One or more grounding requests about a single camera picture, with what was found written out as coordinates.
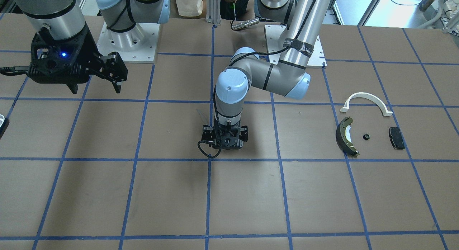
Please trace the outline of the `aluminium frame post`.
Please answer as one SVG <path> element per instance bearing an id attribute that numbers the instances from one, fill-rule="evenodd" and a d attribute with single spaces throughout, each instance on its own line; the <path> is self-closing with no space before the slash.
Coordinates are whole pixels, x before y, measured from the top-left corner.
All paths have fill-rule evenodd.
<path id="1" fill-rule="evenodd" d="M 206 0 L 206 16 L 205 20 L 207 23 L 211 23 L 214 26 L 220 25 L 220 0 Z"/>

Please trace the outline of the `person in beige shirt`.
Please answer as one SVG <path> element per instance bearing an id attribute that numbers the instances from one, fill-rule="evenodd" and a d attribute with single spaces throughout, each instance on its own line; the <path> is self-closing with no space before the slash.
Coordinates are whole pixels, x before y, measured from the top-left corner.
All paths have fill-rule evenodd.
<path id="1" fill-rule="evenodd" d="M 223 0 L 233 3 L 238 0 Z M 175 0 L 178 15 L 184 18 L 200 19 L 205 18 L 207 3 L 204 0 Z"/>

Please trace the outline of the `black brake pad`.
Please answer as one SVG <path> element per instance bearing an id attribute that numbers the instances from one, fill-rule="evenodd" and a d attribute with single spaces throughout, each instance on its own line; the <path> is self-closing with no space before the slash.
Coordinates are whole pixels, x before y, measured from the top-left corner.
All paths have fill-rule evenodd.
<path id="1" fill-rule="evenodd" d="M 396 126 L 389 127 L 389 139 L 394 149 L 405 149 L 403 135 L 399 127 L 396 127 Z"/>

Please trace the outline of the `olive curved brake shoe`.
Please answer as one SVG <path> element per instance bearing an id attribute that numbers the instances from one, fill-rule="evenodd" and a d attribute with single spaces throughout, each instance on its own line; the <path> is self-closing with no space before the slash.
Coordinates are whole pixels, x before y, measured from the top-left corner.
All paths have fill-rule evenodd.
<path id="1" fill-rule="evenodd" d="M 340 149 L 350 156 L 359 156 L 360 152 L 354 147 L 351 142 L 350 129 L 354 122 L 351 116 L 345 117 L 337 126 L 336 141 Z"/>

